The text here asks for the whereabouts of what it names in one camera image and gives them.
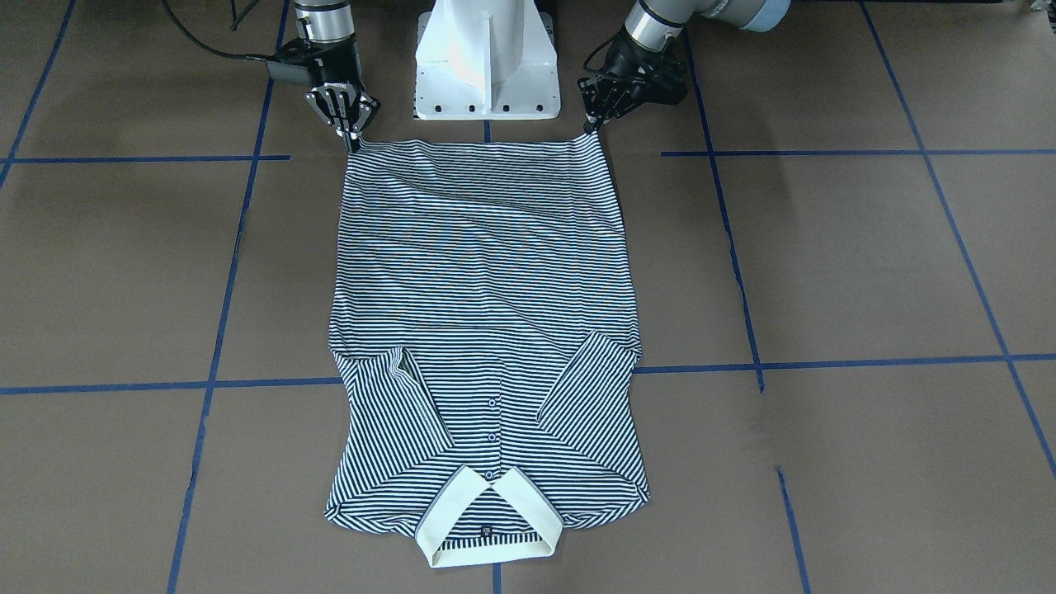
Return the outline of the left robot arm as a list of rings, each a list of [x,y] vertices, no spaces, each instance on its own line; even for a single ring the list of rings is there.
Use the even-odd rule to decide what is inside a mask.
[[[693,16],[770,31],[789,8],[788,1],[636,1],[617,33],[584,60],[587,75],[577,82],[584,133],[641,106],[676,106],[686,97],[686,64],[675,56],[674,44]]]

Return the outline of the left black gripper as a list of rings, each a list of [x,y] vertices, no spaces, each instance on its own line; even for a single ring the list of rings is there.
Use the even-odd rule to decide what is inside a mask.
[[[682,70],[686,81],[686,66],[676,56],[674,48],[656,50],[638,45],[627,33],[618,33],[591,52],[593,58],[605,53],[603,64],[591,67],[590,78],[579,78],[586,120],[583,132],[596,133],[608,120],[622,118],[645,104],[648,73],[655,70]]]

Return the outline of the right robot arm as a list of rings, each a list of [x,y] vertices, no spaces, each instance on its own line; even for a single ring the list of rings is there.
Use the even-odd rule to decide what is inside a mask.
[[[307,71],[306,101],[354,154],[380,103],[362,82],[351,1],[295,1],[294,8],[293,48]]]

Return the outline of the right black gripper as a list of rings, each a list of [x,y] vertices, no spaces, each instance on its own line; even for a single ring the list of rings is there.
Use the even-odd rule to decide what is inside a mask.
[[[309,91],[305,100],[314,113],[343,140],[348,154],[360,150],[363,132],[380,112],[381,104],[365,92],[356,39],[324,42],[306,40]],[[354,89],[317,89],[325,83],[351,83]]]

